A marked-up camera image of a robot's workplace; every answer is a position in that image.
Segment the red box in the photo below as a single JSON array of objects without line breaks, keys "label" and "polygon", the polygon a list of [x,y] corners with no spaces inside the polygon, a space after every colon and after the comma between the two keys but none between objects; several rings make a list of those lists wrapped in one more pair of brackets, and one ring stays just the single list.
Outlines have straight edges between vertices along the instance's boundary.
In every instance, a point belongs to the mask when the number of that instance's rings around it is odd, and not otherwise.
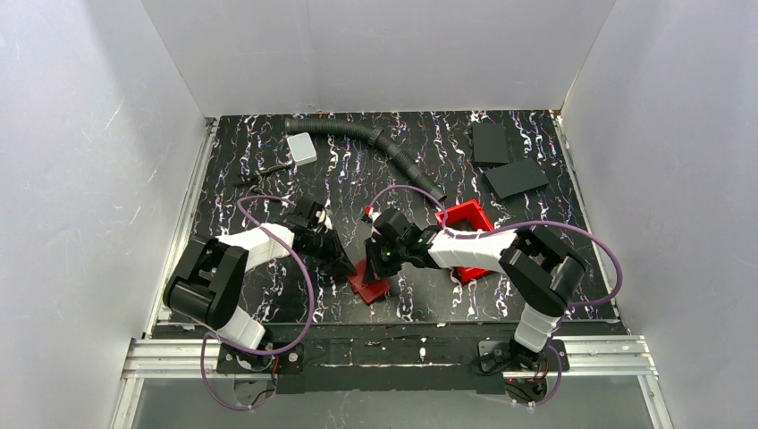
[{"label": "red box", "polygon": [[[434,217],[437,218],[437,224],[442,225],[442,212],[435,213]],[[494,229],[493,224],[487,219],[487,215],[484,214],[484,210],[475,199],[470,199],[465,203],[448,208],[447,226],[464,221],[470,223],[474,231],[492,231]],[[466,268],[463,266],[457,266],[455,272],[462,282],[469,282],[491,273],[491,271],[481,268]]]}]

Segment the black marbled table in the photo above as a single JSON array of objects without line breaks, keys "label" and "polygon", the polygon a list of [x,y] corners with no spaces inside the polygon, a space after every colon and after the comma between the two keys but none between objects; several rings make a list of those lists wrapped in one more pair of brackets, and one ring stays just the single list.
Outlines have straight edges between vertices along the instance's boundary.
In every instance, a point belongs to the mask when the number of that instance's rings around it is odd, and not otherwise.
[{"label": "black marbled table", "polygon": [[[414,112],[320,115],[376,124],[392,133],[395,141],[429,176],[441,183],[447,206],[476,198],[495,227],[519,221],[544,219],[585,227],[577,195],[567,171],[547,111]],[[195,214],[194,232],[208,236],[236,233],[251,227],[237,209],[237,199],[248,195],[235,188],[237,175],[288,160],[283,139],[285,115],[224,116],[219,121],[202,194]],[[550,185],[506,201],[497,201],[482,181],[482,169],[471,164],[466,128],[472,121],[497,122],[506,127],[512,160],[530,157],[542,166]],[[315,163],[278,172],[265,180],[266,194],[295,199],[311,195],[323,200],[354,263],[363,258],[363,240],[370,229],[360,222],[363,207],[379,190],[406,184],[387,157],[367,144],[344,137],[314,136]],[[419,195],[407,191],[383,198],[383,206],[396,206],[422,228],[434,223],[434,209]],[[283,205],[259,202],[251,207],[259,220],[282,214]],[[607,294],[590,242],[572,233],[562,238],[586,258],[592,270],[576,299],[598,299]],[[518,320],[524,300],[509,279],[490,274],[461,284],[449,270],[421,270],[406,265],[390,279],[392,290],[367,306],[345,281],[312,273],[316,286],[317,323],[366,324],[398,322],[457,322]],[[240,303],[261,321],[303,322],[307,315],[305,282],[291,258],[259,266],[248,273]],[[574,319],[616,318],[611,305],[585,307]]]}]

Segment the black corrugated hose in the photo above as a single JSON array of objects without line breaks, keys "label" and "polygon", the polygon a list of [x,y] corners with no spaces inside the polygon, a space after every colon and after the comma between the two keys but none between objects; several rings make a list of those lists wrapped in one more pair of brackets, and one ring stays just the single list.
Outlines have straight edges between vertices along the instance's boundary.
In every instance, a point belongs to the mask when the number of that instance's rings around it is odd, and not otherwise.
[{"label": "black corrugated hose", "polygon": [[392,139],[382,132],[381,127],[368,127],[360,123],[342,121],[339,119],[290,119],[284,120],[284,132],[297,134],[307,132],[310,134],[332,134],[335,136],[347,136],[366,141],[369,145],[376,146],[387,154],[392,162],[405,174],[410,182],[440,201],[444,201],[446,195],[432,179],[429,179],[418,165],[413,162],[408,152],[400,149]]}]

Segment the black tile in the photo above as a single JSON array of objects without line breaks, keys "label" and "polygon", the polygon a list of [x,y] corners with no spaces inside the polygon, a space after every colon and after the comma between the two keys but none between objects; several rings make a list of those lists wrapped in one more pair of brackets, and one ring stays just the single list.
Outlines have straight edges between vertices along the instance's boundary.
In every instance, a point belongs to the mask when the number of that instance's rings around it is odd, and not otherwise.
[{"label": "black tile", "polygon": [[541,188],[548,184],[547,176],[534,159],[527,158],[484,172],[484,179],[499,199]]},{"label": "black tile", "polygon": [[474,167],[496,167],[509,162],[505,127],[499,123],[475,122],[471,127]]}]

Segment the red object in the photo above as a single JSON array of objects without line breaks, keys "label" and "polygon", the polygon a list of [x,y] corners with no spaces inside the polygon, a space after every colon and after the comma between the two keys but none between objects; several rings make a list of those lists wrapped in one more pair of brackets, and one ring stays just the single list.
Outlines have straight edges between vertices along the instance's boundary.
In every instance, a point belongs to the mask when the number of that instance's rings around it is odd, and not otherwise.
[{"label": "red object", "polygon": [[[437,218],[437,224],[442,225],[442,212],[435,213],[434,217]],[[448,226],[464,221],[469,222],[474,231],[492,231],[494,229],[493,224],[487,219],[487,215],[484,214],[484,210],[475,199],[470,199],[465,203],[448,208],[448,220],[445,222]],[[483,275],[491,273],[491,271],[481,268],[466,268],[463,266],[457,266],[455,272],[462,282],[478,279]]]},{"label": "red object", "polygon": [[353,293],[357,293],[366,305],[376,301],[376,299],[387,293],[387,290],[392,287],[392,285],[385,279],[370,282],[368,284],[363,283],[363,274],[366,271],[365,259],[361,259],[361,261],[356,264],[356,271],[357,273],[355,275],[348,276],[348,281],[350,282],[350,287],[353,289]]}]

